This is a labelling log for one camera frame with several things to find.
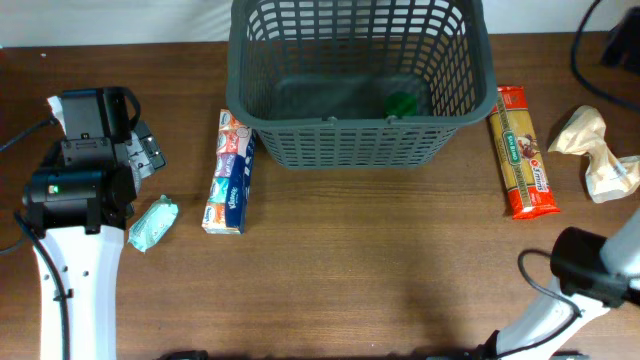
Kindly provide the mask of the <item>grey plastic basket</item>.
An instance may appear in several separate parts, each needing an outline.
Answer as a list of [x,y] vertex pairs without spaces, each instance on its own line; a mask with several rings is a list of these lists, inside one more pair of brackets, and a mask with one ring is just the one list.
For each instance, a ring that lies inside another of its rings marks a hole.
[[[384,116],[398,91],[415,116]],[[423,165],[496,97],[479,0],[232,5],[226,102],[286,168]]]

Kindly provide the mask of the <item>green lid jar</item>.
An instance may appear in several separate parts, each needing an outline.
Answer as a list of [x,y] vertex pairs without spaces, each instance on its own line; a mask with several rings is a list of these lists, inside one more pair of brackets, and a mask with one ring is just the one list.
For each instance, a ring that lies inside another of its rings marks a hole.
[[418,112],[417,97],[413,94],[398,91],[387,96],[384,100],[384,116],[415,116]]

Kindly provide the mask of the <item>spaghetti pasta package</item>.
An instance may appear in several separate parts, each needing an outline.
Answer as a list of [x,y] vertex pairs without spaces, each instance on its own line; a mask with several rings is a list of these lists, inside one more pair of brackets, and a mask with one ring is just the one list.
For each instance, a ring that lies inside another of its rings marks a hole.
[[488,121],[514,220],[559,213],[522,86],[497,88]]

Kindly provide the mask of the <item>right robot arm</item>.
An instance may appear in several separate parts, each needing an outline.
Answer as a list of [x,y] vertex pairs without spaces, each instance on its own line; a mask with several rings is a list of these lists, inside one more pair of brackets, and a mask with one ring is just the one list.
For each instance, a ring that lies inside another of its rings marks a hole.
[[[552,279],[543,287],[526,272],[524,258],[550,260]],[[565,359],[560,348],[590,321],[626,303],[639,304],[639,214],[606,238],[569,227],[550,253],[525,249],[518,269],[539,296],[524,315],[495,331],[475,359]]]

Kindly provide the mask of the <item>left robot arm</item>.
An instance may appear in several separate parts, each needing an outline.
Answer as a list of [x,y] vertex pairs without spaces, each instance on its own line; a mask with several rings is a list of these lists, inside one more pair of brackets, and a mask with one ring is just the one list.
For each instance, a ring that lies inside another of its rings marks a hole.
[[142,180],[166,159],[126,87],[67,90],[52,112],[64,136],[33,173],[16,218],[38,264],[40,356],[113,359],[126,222]]

